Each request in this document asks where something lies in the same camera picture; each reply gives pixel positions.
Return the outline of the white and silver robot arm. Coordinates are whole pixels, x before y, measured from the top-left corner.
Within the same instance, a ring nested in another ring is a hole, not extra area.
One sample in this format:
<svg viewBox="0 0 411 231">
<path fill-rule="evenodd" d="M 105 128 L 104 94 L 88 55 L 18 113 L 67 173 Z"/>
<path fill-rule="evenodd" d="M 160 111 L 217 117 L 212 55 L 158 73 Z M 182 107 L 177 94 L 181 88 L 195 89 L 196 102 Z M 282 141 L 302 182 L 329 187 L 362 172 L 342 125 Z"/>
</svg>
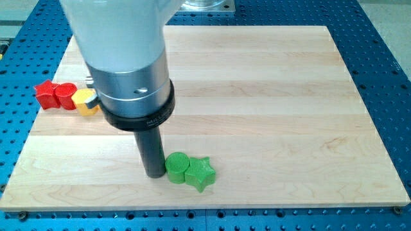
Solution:
<svg viewBox="0 0 411 231">
<path fill-rule="evenodd" d="M 171 92 L 163 27 L 181 0 L 61 0 L 102 106 L 126 118 L 160 109 Z"/>
</svg>

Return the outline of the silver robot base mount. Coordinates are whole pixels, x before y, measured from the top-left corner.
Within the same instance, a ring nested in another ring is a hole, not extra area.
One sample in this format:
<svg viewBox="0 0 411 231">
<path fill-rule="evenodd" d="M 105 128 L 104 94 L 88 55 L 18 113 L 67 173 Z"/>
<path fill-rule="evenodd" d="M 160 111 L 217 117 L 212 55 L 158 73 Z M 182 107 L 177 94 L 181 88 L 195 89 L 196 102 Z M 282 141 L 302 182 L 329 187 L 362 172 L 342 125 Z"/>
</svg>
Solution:
<svg viewBox="0 0 411 231">
<path fill-rule="evenodd" d="M 176 15 L 234 15 L 235 0 L 185 0 Z"/>
</svg>

